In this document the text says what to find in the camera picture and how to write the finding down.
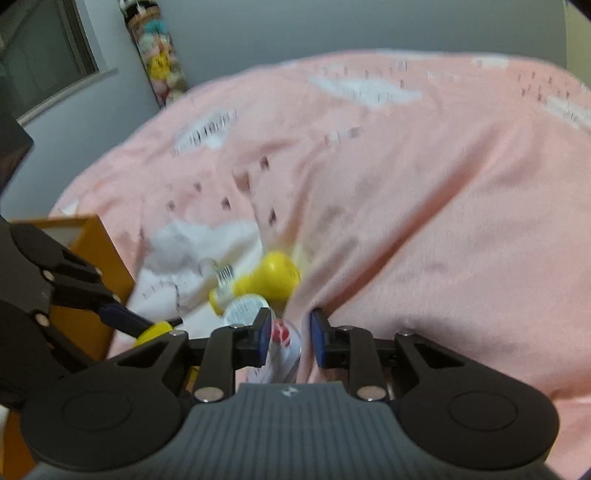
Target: metal screw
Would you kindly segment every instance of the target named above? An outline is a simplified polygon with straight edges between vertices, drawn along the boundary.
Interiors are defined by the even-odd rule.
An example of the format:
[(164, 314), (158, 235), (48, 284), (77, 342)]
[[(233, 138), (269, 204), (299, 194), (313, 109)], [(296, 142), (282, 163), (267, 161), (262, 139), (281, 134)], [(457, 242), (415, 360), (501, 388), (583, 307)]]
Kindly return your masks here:
[(43, 276), (48, 281), (52, 281), (53, 282), (53, 281), (56, 280), (56, 278), (53, 276), (53, 273), (51, 273), (49, 270), (43, 270)]
[(366, 401), (379, 401), (386, 398), (387, 392), (377, 385), (368, 385), (357, 390), (357, 396)]
[(35, 321), (42, 327), (49, 327), (49, 319), (42, 313), (37, 313), (35, 315)]
[(195, 398), (203, 403), (214, 403), (223, 398), (223, 391), (218, 387), (203, 387), (195, 390)]

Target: gray wall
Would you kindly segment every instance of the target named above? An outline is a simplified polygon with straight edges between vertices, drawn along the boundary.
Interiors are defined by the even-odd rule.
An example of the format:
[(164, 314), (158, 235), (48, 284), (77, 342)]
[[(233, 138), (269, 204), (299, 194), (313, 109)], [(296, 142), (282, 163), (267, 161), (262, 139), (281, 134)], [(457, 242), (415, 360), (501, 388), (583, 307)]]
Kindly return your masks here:
[(0, 213), (8, 219), (48, 214), (64, 188), (82, 170), (158, 112), (118, 2), (79, 2), (99, 67), (118, 71), (25, 126), (35, 148), (0, 200)]
[(192, 85), (349, 48), (491, 51), (566, 66), (562, 0), (161, 0)]

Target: gray gripper base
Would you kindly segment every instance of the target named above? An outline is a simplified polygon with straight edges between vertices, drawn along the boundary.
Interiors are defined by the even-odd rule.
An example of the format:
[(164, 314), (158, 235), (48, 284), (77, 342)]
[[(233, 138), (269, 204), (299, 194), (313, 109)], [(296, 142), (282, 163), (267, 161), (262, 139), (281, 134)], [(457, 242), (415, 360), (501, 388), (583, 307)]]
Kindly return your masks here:
[[(157, 406), (154, 415), (158, 415)], [(177, 436), (141, 462), (101, 473), (67, 472), (39, 465), (27, 476), (27, 480), (41, 479), (558, 480), (558, 477), (542, 461), (503, 472), (475, 472), (445, 464), (406, 437), (387, 405), (356, 400), (346, 393), (342, 384), (334, 383), (242, 385), (229, 400), (193, 407)]]

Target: black monitor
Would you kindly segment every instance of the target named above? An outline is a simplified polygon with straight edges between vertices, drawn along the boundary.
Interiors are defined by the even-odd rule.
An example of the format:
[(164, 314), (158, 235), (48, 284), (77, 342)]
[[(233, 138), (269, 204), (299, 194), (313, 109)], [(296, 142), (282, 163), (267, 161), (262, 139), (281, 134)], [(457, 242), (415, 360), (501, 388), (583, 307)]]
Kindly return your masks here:
[(7, 113), (0, 112), (0, 195), (33, 146), (33, 139)]
[(10, 7), (13, 3), (17, 0), (0, 0), (0, 14), (4, 12), (8, 7)]

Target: orange box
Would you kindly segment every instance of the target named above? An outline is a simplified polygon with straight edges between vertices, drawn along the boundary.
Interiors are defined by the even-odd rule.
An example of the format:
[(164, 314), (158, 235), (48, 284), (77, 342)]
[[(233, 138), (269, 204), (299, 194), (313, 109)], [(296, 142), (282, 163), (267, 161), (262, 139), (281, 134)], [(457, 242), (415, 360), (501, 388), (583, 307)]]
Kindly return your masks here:
[[(123, 303), (131, 295), (134, 279), (125, 268), (105, 227), (97, 216), (16, 221), (32, 223), (78, 256), (100, 268), (105, 286)], [(101, 323), (94, 312), (52, 307), (50, 322), (94, 360), (109, 351), (113, 329)], [(34, 467), (19, 428), (19, 415), (10, 413), (4, 431), (4, 455), (0, 448), (0, 473), (6, 480), (18, 480)]]

